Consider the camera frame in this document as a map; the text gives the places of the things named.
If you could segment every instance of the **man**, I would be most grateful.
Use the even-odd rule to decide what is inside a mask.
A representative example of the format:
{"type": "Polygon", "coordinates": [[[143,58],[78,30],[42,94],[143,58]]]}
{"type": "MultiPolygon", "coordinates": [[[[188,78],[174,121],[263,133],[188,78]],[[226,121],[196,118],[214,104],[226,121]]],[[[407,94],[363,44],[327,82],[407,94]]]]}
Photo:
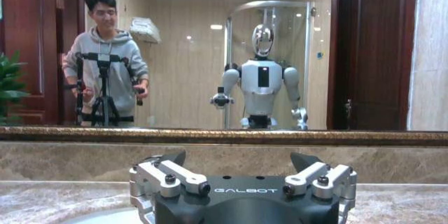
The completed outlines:
{"type": "MultiPolygon", "coordinates": [[[[95,20],[96,26],[76,37],[71,51],[63,60],[67,82],[68,84],[76,84],[78,81],[78,52],[82,54],[118,55],[120,59],[127,58],[132,73],[139,79],[139,85],[132,86],[131,76],[124,63],[111,62],[107,95],[114,99],[120,117],[130,119],[134,118],[135,96],[140,99],[148,96],[148,66],[143,61],[140,50],[132,40],[131,34],[124,30],[116,29],[116,0],[86,0],[86,4],[90,9],[90,17],[95,20]],[[143,93],[136,95],[134,89],[142,89],[143,93]]],[[[83,81],[86,89],[83,91],[82,125],[88,126],[92,120],[92,106],[96,98],[102,96],[103,85],[99,66],[95,60],[83,61],[83,81]]],[[[131,126],[134,123],[122,122],[119,125],[131,126]]]]}

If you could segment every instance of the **black screw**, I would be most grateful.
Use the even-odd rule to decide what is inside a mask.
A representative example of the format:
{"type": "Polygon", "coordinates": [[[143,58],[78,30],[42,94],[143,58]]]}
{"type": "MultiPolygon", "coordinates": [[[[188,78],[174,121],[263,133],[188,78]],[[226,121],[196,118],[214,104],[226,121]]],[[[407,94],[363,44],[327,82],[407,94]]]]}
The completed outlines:
{"type": "Polygon", "coordinates": [[[166,182],[167,182],[167,184],[172,184],[172,183],[175,183],[175,182],[176,182],[176,176],[172,175],[172,174],[168,174],[168,175],[166,176],[166,182]]]}
{"type": "Polygon", "coordinates": [[[320,176],[318,178],[318,182],[324,185],[324,186],[328,186],[328,177],[327,176],[320,176]]]}
{"type": "Polygon", "coordinates": [[[199,185],[199,195],[200,196],[207,196],[208,195],[208,193],[211,192],[210,191],[211,190],[210,186],[211,185],[207,182],[204,182],[199,185]]]}
{"type": "Polygon", "coordinates": [[[287,196],[292,196],[292,195],[295,195],[295,189],[294,189],[294,187],[290,186],[290,185],[286,185],[286,186],[283,187],[283,192],[284,192],[284,194],[286,194],[287,196]]]}

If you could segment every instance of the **tissue box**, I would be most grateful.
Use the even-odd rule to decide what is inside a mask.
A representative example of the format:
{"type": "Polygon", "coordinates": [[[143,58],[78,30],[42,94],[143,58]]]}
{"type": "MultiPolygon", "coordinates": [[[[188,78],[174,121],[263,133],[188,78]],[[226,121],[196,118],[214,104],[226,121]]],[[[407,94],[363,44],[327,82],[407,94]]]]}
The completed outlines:
{"type": "Polygon", "coordinates": [[[135,40],[159,44],[160,32],[150,18],[135,17],[132,19],[130,33],[135,40]]]}

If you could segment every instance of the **sink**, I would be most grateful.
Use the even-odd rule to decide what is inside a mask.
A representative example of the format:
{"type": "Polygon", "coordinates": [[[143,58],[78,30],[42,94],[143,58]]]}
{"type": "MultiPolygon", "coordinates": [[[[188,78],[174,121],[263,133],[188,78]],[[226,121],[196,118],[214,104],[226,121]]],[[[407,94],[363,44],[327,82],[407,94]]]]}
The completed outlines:
{"type": "Polygon", "coordinates": [[[114,210],[104,210],[95,212],[92,214],[76,217],[63,224],[123,224],[123,223],[138,223],[140,224],[139,212],[135,207],[120,208],[114,210]]]}

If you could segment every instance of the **curved metal frame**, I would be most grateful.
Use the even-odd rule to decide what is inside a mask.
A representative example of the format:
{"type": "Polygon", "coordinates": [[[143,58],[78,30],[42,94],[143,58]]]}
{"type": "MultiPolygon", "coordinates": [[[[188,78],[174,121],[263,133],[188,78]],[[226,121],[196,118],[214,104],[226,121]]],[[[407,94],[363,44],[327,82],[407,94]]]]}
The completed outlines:
{"type": "MultiPolygon", "coordinates": [[[[304,92],[307,92],[307,83],[308,83],[308,57],[310,57],[310,13],[311,13],[311,4],[310,2],[292,2],[292,1],[254,1],[248,2],[236,7],[231,12],[227,21],[226,21],[226,39],[224,39],[224,63],[230,64],[232,62],[232,16],[235,13],[255,8],[267,8],[267,7],[307,7],[307,28],[306,28],[306,73],[304,73],[304,92]]],[[[304,95],[304,106],[307,105],[307,97],[304,95]]],[[[224,129],[230,128],[230,113],[231,108],[226,106],[224,112],[224,129]]]]}

